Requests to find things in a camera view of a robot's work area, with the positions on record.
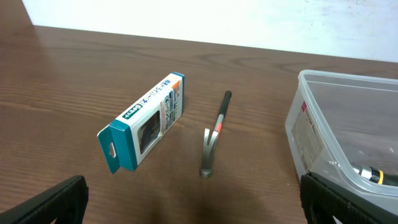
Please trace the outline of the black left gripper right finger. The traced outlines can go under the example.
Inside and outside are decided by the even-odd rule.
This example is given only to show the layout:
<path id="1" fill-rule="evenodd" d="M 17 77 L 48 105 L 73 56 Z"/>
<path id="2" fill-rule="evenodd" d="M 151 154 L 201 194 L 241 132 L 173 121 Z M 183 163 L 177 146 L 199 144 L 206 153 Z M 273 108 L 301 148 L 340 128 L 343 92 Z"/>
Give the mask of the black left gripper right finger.
<path id="1" fill-rule="evenodd" d="M 308 172 L 300 178 L 300 199 L 307 222 L 316 223 L 397 223 L 397 215 Z"/>

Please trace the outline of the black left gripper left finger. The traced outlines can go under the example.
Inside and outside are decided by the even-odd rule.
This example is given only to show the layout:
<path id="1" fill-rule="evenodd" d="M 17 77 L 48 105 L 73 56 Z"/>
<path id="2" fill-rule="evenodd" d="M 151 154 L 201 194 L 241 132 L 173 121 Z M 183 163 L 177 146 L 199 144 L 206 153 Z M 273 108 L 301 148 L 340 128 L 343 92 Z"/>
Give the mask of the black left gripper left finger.
<path id="1" fill-rule="evenodd" d="M 1 223 L 82 223 L 89 188 L 75 175 L 1 213 Z"/>

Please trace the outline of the stubby yellow black screwdriver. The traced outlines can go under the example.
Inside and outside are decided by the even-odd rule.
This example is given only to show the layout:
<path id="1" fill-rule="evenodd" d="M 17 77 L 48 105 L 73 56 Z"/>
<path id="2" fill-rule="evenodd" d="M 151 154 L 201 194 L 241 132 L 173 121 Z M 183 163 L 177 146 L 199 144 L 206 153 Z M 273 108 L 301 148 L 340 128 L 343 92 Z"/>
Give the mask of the stubby yellow black screwdriver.
<path id="1" fill-rule="evenodd" d="M 359 174 L 362 178 L 379 184 L 379 185 L 390 185 L 397 187 L 398 180 L 397 175 L 387 174 L 382 170 L 368 167 L 368 166 L 352 166 L 353 170 Z"/>

